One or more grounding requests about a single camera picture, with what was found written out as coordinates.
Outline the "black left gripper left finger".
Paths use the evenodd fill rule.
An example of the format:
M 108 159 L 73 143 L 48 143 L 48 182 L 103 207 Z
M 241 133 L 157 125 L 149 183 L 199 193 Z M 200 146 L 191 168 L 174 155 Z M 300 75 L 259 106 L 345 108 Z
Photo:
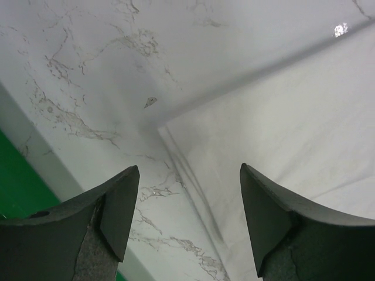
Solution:
M 55 207 L 1 221 L 1 279 L 114 280 L 138 185 L 131 166 Z

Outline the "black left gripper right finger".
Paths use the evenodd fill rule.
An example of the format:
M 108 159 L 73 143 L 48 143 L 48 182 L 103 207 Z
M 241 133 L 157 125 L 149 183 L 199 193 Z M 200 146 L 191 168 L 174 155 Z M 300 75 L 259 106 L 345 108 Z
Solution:
M 247 164 L 240 186 L 258 277 L 374 279 L 373 219 L 315 203 Z

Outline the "white t shirt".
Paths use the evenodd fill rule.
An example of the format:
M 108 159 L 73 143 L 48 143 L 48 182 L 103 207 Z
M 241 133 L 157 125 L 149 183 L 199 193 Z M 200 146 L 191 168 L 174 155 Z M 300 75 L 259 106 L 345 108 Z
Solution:
M 230 280 L 256 280 L 246 163 L 327 207 L 374 217 L 374 26 L 159 128 Z

